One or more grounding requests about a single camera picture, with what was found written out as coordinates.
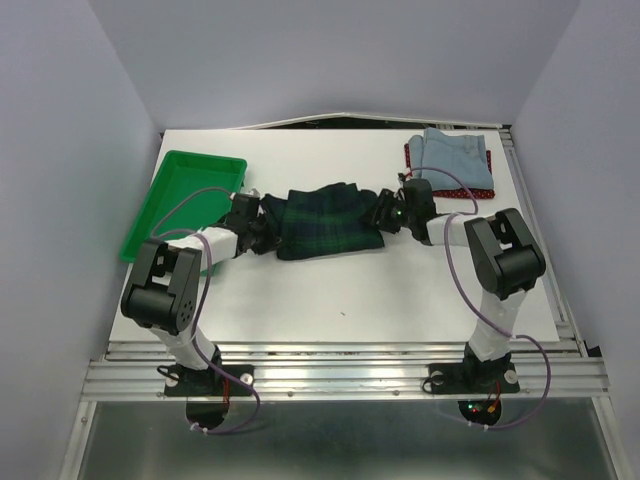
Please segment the green navy plaid skirt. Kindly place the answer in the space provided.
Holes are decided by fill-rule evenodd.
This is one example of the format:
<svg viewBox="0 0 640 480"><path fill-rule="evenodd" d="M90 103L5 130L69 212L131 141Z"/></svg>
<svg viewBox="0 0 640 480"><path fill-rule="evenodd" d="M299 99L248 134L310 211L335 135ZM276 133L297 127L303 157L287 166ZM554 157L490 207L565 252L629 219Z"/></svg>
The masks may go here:
<svg viewBox="0 0 640 480"><path fill-rule="evenodd" d="M291 190L285 199L267 194L261 207L280 239L277 258L298 261L383 248L379 230L361 221L376 199L370 190L340 182L309 192Z"/></svg>

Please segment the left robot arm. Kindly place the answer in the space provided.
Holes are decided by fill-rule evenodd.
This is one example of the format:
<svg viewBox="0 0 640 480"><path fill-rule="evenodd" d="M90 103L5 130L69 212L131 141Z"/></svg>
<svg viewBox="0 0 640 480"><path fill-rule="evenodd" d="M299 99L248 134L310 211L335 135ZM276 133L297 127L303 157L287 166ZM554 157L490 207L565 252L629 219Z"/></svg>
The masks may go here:
<svg viewBox="0 0 640 480"><path fill-rule="evenodd" d="M275 250L279 239L261 212L256 191L230 196L230 211L211 226L145 240L133 263L121 297L124 317L150 331L174 358L157 372L166 396L195 397L229 391L231 375L222 370L218 346L199 327L213 267L248 251Z"/></svg>

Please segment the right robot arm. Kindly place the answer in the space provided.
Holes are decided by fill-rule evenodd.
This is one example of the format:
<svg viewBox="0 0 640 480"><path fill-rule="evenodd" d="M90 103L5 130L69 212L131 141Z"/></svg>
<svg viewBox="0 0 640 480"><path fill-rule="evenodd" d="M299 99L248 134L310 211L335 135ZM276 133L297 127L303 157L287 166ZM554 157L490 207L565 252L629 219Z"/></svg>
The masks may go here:
<svg viewBox="0 0 640 480"><path fill-rule="evenodd" d="M475 329L458 363L431 363L423 389L434 395L484 394L519 390L510 343L526 294L546 271L546 260L520 212L493 215L440 213L430 183L409 179L397 192L384 189L361 217L362 223L396 234L402 229L426 246L465 248L482 288L472 305Z"/></svg>

